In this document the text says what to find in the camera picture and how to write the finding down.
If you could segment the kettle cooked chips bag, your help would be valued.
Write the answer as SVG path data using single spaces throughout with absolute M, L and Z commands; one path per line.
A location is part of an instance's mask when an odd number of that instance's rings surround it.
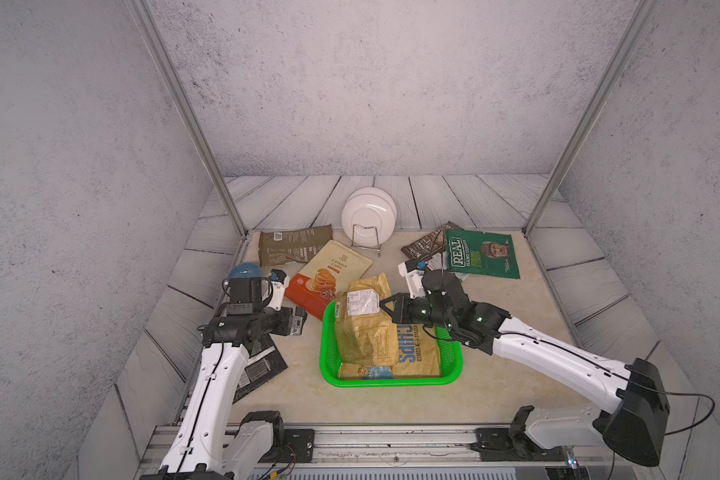
M 342 380 L 435 378 L 441 375 L 439 346 L 420 325 L 398 325 L 398 363 L 393 366 L 342 364 Z

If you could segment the tan kraft chips bag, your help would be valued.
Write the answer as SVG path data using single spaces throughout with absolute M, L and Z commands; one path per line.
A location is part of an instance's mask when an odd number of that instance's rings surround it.
M 380 307 L 392 295 L 385 273 L 354 280 L 336 301 L 334 329 L 343 363 L 391 367 L 398 363 L 397 326 Z

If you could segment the brown chips bag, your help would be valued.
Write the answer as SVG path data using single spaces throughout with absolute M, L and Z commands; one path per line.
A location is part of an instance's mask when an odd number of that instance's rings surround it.
M 401 251 L 408 259 L 428 260 L 433 256 L 440 255 L 446 250 L 445 231 L 449 229 L 461 230 L 462 227 L 452 222 L 447 222 L 436 230 L 403 246 Z

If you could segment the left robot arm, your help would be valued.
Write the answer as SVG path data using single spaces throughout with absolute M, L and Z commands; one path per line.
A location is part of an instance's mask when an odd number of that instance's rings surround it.
M 285 431 L 278 411 L 244 417 L 226 434 L 229 415 L 250 350 L 272 334 L 299 336 L 307 319 L 301 307 L 215 317 L 203 329 L 201 364 L 178 433 L 157 472 L 145 479 L 247 479 L 261 460 L 278 462 Z

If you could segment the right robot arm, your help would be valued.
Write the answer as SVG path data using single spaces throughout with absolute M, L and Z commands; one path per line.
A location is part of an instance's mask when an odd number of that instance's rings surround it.
M 408 292 L 379 303 L 393 323 L 442 328 L 451 340 L 520 363 L 587 399 L 580 407 L 520 408 L 511 426 L 520 448 L 601 446 L 637 465 L 659 465 L 670 404 L 654 364 L 624 363 L 559 341 L 504 309 L 471 300 L 444 270 L 403 274 Z

